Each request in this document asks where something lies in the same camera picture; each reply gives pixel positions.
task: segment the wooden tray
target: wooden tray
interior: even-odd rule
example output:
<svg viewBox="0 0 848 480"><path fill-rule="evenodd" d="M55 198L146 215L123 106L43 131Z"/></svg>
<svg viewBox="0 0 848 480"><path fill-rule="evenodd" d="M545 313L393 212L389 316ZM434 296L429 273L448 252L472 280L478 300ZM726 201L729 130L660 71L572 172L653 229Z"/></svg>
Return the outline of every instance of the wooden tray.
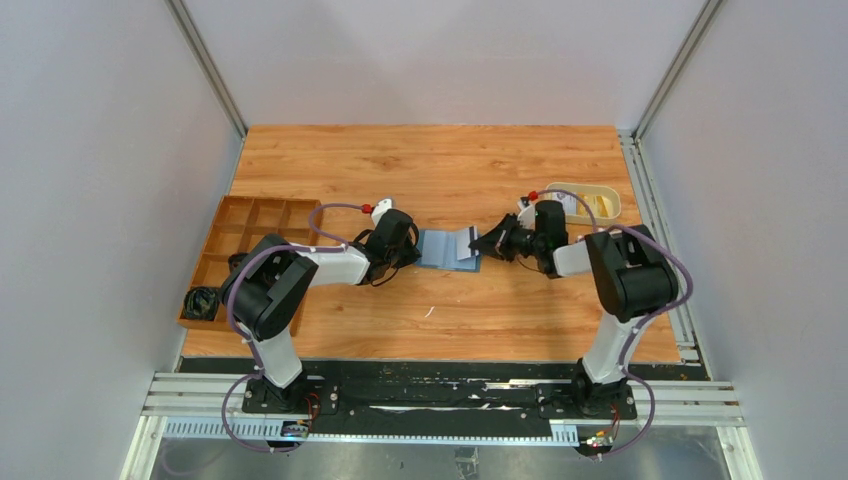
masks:
<svg viewBox="0 0 848 480"><path fill-rule="evenodd" d="M200 286L220 288L230 274L227 265L230 255L249 252L269 233L278 233L293 243L315 245L318 234L309 229L308 218L309 213L319 205L321 202L318 200L223 197L194 268L189 290ZM315 217L315 225L319 228L323 213L319 212ZM192 320L183 314L180 305L177 323L186 328L230 330L223 305L218 305L214 320ZM297 334L301 316L302 308L297 311L289 327L292 336Z"/></svg>

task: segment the beige container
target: beige container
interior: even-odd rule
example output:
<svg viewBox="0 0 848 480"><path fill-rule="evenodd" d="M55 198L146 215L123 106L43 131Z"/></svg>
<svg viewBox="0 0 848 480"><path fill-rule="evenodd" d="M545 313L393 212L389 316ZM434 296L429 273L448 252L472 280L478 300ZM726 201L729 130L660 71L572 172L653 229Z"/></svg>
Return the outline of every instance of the beige container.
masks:
<svg viewBox="0 0 848 480"><path fill-rule="evenodd" d="M600 185L585 185L581 183L554 182L547 190L567 190L580 196L592 207L598 225L608 226L615 223L621 215L621 198L615 190ZM563 194L546 193L541 196L544 200L559 200L565 208L565 221L578 225L591 225L592 221L586 213L586 208L574 198Z"/></svg>

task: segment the wooden tabletop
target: wooden tabletop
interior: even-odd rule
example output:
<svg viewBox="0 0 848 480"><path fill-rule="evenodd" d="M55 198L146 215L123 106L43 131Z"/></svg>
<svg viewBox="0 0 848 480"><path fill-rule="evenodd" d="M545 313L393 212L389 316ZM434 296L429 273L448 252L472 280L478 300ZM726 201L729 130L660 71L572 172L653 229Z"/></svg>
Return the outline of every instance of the wooden tabletop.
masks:
<svg viewBox="0 0 848 480"><path fill-rule="evenodd" d="M253 126L231 194L355 204L391 196L419 228L484 233L516 212L520 196L557 181L610 186L621 196L620 223L640 222L612 127ZM354 210L324 216L325 230L348 239L370 227ZM571 241L589 231L568 230ZM295 346L301 357L575 361L600 315L588 274L551 280L491 258L480 273L413 265L378 288L311 289ZM248 351L232 333L193 330L183 354ZM634 360L679 359L661 317Z"/></svg>

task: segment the gray wall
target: gray wall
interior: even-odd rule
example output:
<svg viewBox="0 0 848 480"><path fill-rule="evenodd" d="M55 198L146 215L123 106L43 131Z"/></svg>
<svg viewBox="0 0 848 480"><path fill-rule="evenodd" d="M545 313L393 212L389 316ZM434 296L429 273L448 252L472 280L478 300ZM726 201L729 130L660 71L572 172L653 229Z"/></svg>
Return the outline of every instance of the gray wall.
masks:
<svg viewBox="0 0 848 480"><path fill-rule="evenodd" d="M765 478L845 478L848 3L729 1L649 133Z"/></svg>
<svg viewBox="0 0 848 480"><path fill-rule="evenodd" d="M162 1L0 6L0 477L116 478L240 143Z"/></svg>
<svg viewBox="0 0 848 480"><path fill-rule="evenodd" d="M189 0L246 121L633 127L703 0Z"/></svg>

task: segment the black mounting plate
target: black mounting plate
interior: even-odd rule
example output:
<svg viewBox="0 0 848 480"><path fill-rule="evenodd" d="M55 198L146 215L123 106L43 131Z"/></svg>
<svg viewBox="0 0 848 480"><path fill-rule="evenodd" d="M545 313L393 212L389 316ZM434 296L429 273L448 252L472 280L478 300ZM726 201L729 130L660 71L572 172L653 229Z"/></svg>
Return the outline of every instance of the black mounting plate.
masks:
<svg viewBox="0 0 848 480"><path fill-rule="evenodd" d="M294 409L283 408L281 402L268 389L269 386L262 379L247 381L244 402L241 409L244 413L264 414L308 414L309 407L306 401L299 402ZM324 379L307 379L304 396L315 393L321 399L319 415L335 415L339 409L339 382Z"/></svg>
<svg viewBox="0 0 848 480"><path fill-rule="evenodd" d="M570 383L540 383L536 385L535 394L539 405L539 416L542 418L592 418L612 421L615 411L611 405L615 405L622 420L634 420L636 418L635 402L627 403L628 398L633 398L633 389L629 385L625 389L625 395L603 404L592 405L590 411L580 410L571 400Z"/></svg>

